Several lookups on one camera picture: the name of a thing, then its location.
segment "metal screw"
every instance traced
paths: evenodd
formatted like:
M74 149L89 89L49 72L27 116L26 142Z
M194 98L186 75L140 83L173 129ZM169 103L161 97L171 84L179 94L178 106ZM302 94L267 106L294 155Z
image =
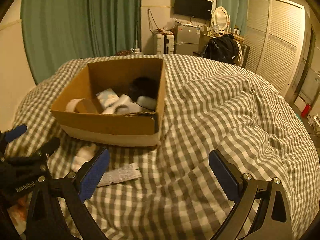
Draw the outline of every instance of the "metal screw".
M243 174L243 177L244 177L245 179L247 179L247 180L252 179L252 176L251 176L251 174L249 174L249 173Z
M41 171L46 171L47 170L46 166L43 165L43 164L40 165L40 169L41 169Z
M73 179L76 176L76 173L72 171L72 172L69 172L67 176L69 179Z
M280 180L279 178L277 178L277 177L275 177L275 178L273 179L273 181L274 181L276 184L280 184L280 182L281 182L281 180Z
M40 176L40 177L38 178L38 181L39 181L39 182L44 182L44 180L45 180L45 176Z

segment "cardboard box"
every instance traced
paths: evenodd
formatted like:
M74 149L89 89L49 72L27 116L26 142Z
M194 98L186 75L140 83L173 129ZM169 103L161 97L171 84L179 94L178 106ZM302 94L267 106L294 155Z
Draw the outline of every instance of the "cardboard box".
M148 77L159 83L156 111L129 115L100 114L98 92L112 88L128 94L131 82ZM88 64L70 82L51 106L52 115L71 137L117 146L151 147L158 144L164 114L165 63L159 58L108 60ZM99 114L66 112L75 98L93 102Z
M244 36L238 35L233 33L233 36L235 38L236 41L238 41L240 44L242 44L244 42Z

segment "green curtain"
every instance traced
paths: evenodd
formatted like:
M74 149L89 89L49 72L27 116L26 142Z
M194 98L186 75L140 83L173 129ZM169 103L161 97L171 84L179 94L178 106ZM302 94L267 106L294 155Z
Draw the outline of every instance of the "green curtain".
M217 7L223 6L230 15L230 27L239 27L241 35L247 28L248 0L217 0Z
M66 61L140 44L140 0L22 0L23 41L35 82Z

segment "white paper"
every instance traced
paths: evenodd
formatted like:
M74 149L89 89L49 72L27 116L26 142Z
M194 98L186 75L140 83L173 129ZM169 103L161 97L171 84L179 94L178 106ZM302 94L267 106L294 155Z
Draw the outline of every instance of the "white paper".
M125 165L119 169L105 172L97 185L103 187L110 184L116 184L123 181L136 179L141 177L141 172L136 163Z

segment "mini fridge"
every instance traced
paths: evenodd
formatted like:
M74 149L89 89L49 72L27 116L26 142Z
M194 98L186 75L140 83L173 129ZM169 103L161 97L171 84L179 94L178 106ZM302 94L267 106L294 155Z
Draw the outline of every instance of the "mini fridge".
M174 53L182 55L193 55L198 52L200 28L178 25L175 31Z

